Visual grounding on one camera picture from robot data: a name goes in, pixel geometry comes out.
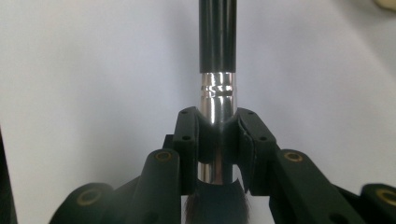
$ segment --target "black tube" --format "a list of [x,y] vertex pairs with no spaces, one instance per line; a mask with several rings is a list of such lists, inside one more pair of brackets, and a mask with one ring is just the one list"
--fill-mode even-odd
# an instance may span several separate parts
[[200,71],[235,72],[236,0],[200,0]]

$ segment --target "black mount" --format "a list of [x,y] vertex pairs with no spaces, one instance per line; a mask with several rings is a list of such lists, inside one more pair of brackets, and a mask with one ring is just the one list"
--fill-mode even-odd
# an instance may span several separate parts
[[[270,196],[275,223],[396,223],[396,188],[370,184],[358,196],[332,185],[304,153],[281,150],[250,110],[238,108],[224,127],[224,158],[238,165],[245,191]],[[116,190],[76,189],[50,223],[180,223],[180,196],[195,189],[197,161],[216,136],[210,130],[195,107],[180,111],[175,133],[148,155],[141,176]]]

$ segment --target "metal cylinder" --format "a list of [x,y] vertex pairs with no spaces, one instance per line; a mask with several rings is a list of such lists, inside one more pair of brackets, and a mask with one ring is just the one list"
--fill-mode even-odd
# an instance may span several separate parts
[[[202,73],[201,114],[215,130],[233,117],[236,110],[235,73]],[[200,180],[209,184],[229,184],[234,181],[233,166],[224,163],[221,146],[210,148],[213,160],[200,164]]]

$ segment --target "white background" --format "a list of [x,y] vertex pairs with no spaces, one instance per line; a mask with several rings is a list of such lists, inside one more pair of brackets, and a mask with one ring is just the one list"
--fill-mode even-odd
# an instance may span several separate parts
[[[199,99],[198,1],[0,2],[0,121],[20,223],[138,176]],[[334,183],[396,186],[396,14],[239,1],[238,105]],[[251,198],[251,223],[272,223]]]

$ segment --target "brass insert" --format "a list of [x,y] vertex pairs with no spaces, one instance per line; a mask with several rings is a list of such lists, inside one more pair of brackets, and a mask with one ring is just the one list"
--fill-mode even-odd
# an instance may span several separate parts
[[172,154],[167,151],[162,151],[155,154],[155,159],[157,159],[157,161],[169,161],[171,158]]
[[396,206],[396,192],[391,191],[389,189],[377,189],[375,193],[376,196],[385,203]]
[[87,206],[96,203],[102,197],[102,191],[99,189],[87,189],[77,198],[77,204]]
[[296,162],[298,162],[298,161],[302,161],[302,160],[303,160],[303,157],[302,157],[300,154],[295,153],[295,152],[287,152],[287,153],[285,153],[284,156],[285,156],[285,158],[288,159],[289,161],[296,161]]

